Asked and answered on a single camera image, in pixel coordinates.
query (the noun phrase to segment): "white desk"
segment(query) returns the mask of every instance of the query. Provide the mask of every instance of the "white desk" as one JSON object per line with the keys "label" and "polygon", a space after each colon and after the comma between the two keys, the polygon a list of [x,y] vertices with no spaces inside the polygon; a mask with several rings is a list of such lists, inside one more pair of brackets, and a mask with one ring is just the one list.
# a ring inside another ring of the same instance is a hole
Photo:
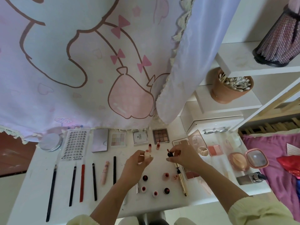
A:
{"label": "white desk", "polygon": [[[155,149],[156,145],[153,141],[152,131],[148,131],[149,143],[153,145],[152,156],[154,157],[154,160],[144,171],[144,175],[148,175],[148,181],[143,182],[141,180],[139,182],[140,188],[145,185],[148,190],[146,193],[140,192],[139,194],[136,194],[134,187],[130,189],[127,194],[127,204],[122,205],[118,215],[119,218],[217,201],[217,198],[214,195],[208,195],[206,193],[201,185],[199,185],[196,178],[189,181],[185,180],[189,192],[189,196],[187,197],[183,195],[179,181],[173,181],[171,179],[169,181],[162,181],[164,172],[168,172],[171,176],[176,174],[174,165],[165,160],[165,158],[167,158],[167,148],[172,148],[173,140],[187,137],[179,117],[177,117],[167,129],[170,143],[162,143],[159,151]],[[226,134],[228,133],[210,134],[204,135],[203,137],[207,145],[220,144],[222,146],[222,140],[226,138]],[[53,169],[58,151],[45,152],[36,150],[7,225],[66,224],[70,219],[77,215],[89,215],[113,185],[113,156],[117,157],[118,179],[126,159],[136,150],[146,150],[148,147],[148,145],[133,146],[132,133],[128,133],[126,142],[127,147],[108,148],[107,152],[91,153],[90,146],[93,140],[92,138],[91,134],[85,162],[83,202],[79,203],[81,163],[77,162],[73,205],[69,207],[70,189],[75,162],[60,162],[56,174],[50,221],[46,223]],[[105,161],[107,160],[110,161],[110,167],[106,184],[102,186],[100,184],[100,179]],[[218,166],[220,160],[222,160],[222,163],[227,170],[232,172],[235,176],[243,175],[242,172],[233,172],[226,155],[212,157],[211,163],[219,170],[220,168]],[[92,163],[95,163],[96,169],[98,194],[98,201],[96,202],[94,201]],[[163,194],[163,189],[166,187],[170,189],[169,195]],[[259,184],[243,185],[241,188],[249,195],[270,192],[270,188],[265,181]],[[155,190],[159,192],[159,196],[156,199],[152,197],[152,192]]]}

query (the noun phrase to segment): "sleeve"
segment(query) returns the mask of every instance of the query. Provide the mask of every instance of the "sleeve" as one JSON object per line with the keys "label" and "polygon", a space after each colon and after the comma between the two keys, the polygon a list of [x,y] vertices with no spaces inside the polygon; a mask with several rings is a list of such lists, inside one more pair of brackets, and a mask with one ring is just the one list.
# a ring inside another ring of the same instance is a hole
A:
{"label": "sleeve", "polygon": [[71,219],[67,225],[99,225],[99,223],[97,223],[88,215],[79,215]]}
{"label": "sleeve", "polygon": [[228,212],[228,217],[233,225],[299,225],[280,201],[266,202],[253,197],[245,197],[235,202]]}

